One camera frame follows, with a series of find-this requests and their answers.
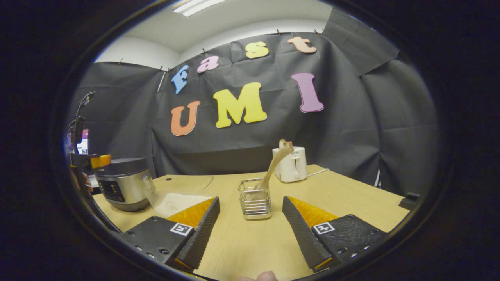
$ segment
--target wire basket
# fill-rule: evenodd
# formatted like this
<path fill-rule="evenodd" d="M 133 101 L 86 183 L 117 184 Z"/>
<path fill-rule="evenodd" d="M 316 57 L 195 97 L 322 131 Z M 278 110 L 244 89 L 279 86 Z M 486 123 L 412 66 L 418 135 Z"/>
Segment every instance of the wire basket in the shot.
<path fill-rule="evenodd" d="M 247 220 L 261 220 L 271 217 L 271 196 L 268 189 L 254 190 L 262 178 L 245 179 L 239 184 L 239 203 Z"/>

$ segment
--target foam letter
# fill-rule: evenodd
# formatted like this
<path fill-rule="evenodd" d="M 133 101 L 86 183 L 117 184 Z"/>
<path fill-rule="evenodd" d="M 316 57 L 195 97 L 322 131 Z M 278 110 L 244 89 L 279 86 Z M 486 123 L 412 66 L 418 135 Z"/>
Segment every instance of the foam letter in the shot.
<path fill-rule="evenodd" d="M 175 94 L 177 95 L 186 86 L 187 82 L 184 79 L 188 78 L 188 73 L 185 71 L 188 69 L 188 65 L 184 65 L 179 72 L 177 72 L 173 78 L 172 82 L 175 85 Z"/>
<path fill-rule="evenodd" d="M 215 126 L 217 128 L 229 127 L 231 120 L 228 118 L 228 113 L 234 122 L 239 124 L 242 120 L 243 109 L 245 109 L 243 120 L 246 123 L 266 120 L 268 115 L 262 110 L 260 88 L 259 82 L 248 83 L 241 89 L 238 99 L 227 89 L 213 94 L 213 98 L 217 100 L 218 109 L 218 121 Z"/>
<path fill-rule="evenodd" d="M 217 55 L 209 56 L 201 61 L 201 65 L 198 66 L 198 69 L 196 69 L 196 71 L 198 73 L 203 73 L 207 70 L 213 70 L 219 66 L 217 61 L 219 61 L 219 57 Z"/>
<path fill-rule="evenodd" d="M 170 123 L 170 131 L 174 136 L 185 136 L 195 128 L 196 125 L 196 113 L 198 111 L 198 106 L 200 105 L 200 101 L 193 101 L 187 105 L 189 109 L 189 120 L 187 121 L 186 126 L 181 126 L 181 114 L 183 113 L 184 106 L 178 106 L 170 113 L 172 113 L 172 122 Z"/>
<path fill-rule="evenodd" d="M 302 105 L 300 111 L 317 112 L 322 111 L 325 106 L 318 100 L 318 95 L 313 85 L 314 75 L 311 73 L 295 73 L 291 76 L 298 84 L 300 97 L 302 98 Z"/>
<path fill-rule="evenodd" d="M 250 59 L 260 58 L 269 54 L 269 49 L 266 48 L 266 43 L 262 41 L 253 42 L 246 45 L 245 50 L 246 50 L 246 56 L 249 57 Z"/>
<path fill-rule="evenodd" d="M 292 39 L 288 40 L 288 43 L 293 43 L 295 48 L 297 50 L 301 51 L 302 53 L 314 53 L 316 52 L 315 47 L 309 47 L 306 43 L 310 43 L 309 39 L 302 39 L 299 36 L 293 37 Z"/>

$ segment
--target table surface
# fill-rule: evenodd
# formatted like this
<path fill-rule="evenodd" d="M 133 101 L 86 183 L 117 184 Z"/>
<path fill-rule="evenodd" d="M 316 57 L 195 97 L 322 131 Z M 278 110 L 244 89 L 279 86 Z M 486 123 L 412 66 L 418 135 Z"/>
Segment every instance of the table surface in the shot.
<path fill-rule="evenodd" d="M 323 170 L 307 166 L 307 173 Z M 246 179 L 261 178 L 265 172 L 227 175 L 166 175 L 153 180 L 156 193 L 190 193 L 219 196 L 220 214 L 213 227 L 199 269 L 194 273 L 216 280 L 256 278 L 272 270 L 280 281 L 313 274 L 302 256 L 292 228 L 282 213 L 283 196 L 291 196 L 342 217 L 355 215 L 382 231 L 391 231 L 408 213 L 399 207 L 402 196 L 378 189 L 327 170 L 305 180 L 283 183 L 276 176 L 269 181 L 272 217 L 245 220 L 238 186 Z M 112 207 L 102 194 L 95 201 L 122 231 L 157 216 L 151 206 L 139 212 Z"/>

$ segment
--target screw hole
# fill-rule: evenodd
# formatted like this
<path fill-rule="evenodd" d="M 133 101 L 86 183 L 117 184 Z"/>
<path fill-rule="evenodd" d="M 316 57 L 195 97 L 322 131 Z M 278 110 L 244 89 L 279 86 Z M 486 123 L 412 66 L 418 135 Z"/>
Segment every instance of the screw hole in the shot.
<path fill-rule="evenodd" d="M 167 249 L 163 249 L 163 248 L 162 248 L 162 249 L 159 249 L 159 250 L 158 250 L 158 252 L 159 252 L 160 254 L 162 254 L 162 255 L 168 255 L 168 254 L 170 254 L 169 250 L 167 250 Z"/>

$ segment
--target ceiling light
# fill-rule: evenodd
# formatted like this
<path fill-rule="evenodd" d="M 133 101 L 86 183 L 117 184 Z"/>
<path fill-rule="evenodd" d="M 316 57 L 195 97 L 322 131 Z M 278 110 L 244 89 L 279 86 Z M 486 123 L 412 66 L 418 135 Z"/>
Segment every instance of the ceiling light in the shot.
<path fill-rule="evenodd" d="M 201 10 L 210 6 L 223 2 L 225 0 L 191 0 L 186 4 L 174 9 L 175 13 L 182 13 L 184 16 L 189 17 Z"/>

